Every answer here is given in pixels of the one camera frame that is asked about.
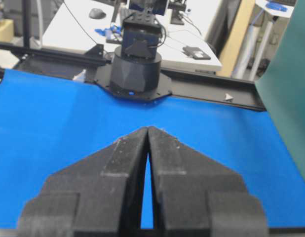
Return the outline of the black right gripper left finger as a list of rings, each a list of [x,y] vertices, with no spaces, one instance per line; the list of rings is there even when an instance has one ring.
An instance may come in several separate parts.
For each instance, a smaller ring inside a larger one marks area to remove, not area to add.
[[[117,237],[141,225],[148,128],[51,175],[27,202],[20,237]]]

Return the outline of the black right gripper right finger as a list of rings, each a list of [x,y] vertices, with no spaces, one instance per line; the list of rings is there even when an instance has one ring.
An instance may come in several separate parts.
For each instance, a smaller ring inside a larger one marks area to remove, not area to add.
[[[149,127],[154,227],[165,237],[266,237],[267,218],[234,170]]]

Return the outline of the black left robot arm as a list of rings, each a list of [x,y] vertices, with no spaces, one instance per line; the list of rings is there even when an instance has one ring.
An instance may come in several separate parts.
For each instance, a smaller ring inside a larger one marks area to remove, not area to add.
[[[158,86],[161,55],[157,53],[164,27],[156,15],[164,15],[167,0],[131,0],[130,14],[122,21],[122,43],[115,52],[110,84],[133,92],[147,92]]]

